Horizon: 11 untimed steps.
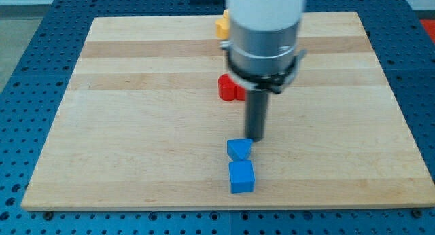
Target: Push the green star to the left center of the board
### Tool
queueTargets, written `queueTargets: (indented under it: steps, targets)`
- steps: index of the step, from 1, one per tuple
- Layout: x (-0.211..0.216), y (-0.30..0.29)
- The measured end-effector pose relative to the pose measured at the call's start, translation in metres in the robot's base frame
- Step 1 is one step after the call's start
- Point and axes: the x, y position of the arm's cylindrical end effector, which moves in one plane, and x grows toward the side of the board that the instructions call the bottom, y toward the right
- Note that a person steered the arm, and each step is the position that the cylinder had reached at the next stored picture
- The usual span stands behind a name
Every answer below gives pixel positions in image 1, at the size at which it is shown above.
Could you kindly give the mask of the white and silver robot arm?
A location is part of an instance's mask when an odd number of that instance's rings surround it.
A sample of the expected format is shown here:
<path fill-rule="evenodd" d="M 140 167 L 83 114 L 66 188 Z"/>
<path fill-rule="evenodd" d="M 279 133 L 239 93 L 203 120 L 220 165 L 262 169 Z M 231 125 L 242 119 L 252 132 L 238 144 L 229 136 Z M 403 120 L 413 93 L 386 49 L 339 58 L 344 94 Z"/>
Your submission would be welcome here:
<path fill-rule="evenodd" d="M 230 77 L 249 91 L 282 93 L 295 79 L 305 51 L 296 53 L 306 0 L 226 0 Z"/>

